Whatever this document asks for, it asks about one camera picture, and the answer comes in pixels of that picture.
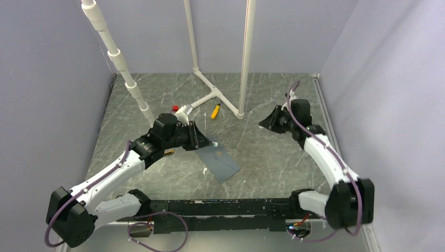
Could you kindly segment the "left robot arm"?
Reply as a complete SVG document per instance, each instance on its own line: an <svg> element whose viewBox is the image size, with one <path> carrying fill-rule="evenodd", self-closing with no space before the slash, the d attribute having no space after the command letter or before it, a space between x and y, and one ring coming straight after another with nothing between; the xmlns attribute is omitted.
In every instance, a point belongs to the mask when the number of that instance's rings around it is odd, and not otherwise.
<svg viewBox="0 0 445 252"><path fill-rule="evenodd" d="M144 172L164 157L165 151L183 148L195 151L218 144L206 138L194 121L162 113L148 133L127 141L124 152L111 164L79 185L59 187L50 196L44 241L47 247L62 244L77 247L100 227L133 216L142 221L151 213L151 200L139 190L121 199L106 200L122 183Z"/></svg>

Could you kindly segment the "grey-blue envelope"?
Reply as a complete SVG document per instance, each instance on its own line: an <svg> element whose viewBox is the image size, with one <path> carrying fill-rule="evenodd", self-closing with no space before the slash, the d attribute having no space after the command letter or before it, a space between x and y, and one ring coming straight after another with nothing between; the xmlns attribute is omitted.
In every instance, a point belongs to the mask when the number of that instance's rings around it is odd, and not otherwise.
<svg viewBox="0 0 445 252"><path fill-rule="evenodd" d="M224 183L241 170L237 162L220 144L218 147L210 146L196 150L195 153L219 183Z"/></svg>

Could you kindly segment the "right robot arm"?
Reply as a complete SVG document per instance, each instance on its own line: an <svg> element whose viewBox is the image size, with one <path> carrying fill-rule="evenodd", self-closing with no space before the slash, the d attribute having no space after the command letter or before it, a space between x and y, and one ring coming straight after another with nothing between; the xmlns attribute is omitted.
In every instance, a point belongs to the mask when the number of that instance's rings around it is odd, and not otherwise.
<svg viewBox="0 0 445 252"><path fill-rule="evenodd" d="M374 219L374 183L360 178L333 149L320 125L313 124L310 103L293 99L277 105L259 127L284 134L290 132L302 150L317 164L330 187L328 195L312 189L292 192L289 211L301 218L308 212L325 218L333 229L370 224Z"/></svg>

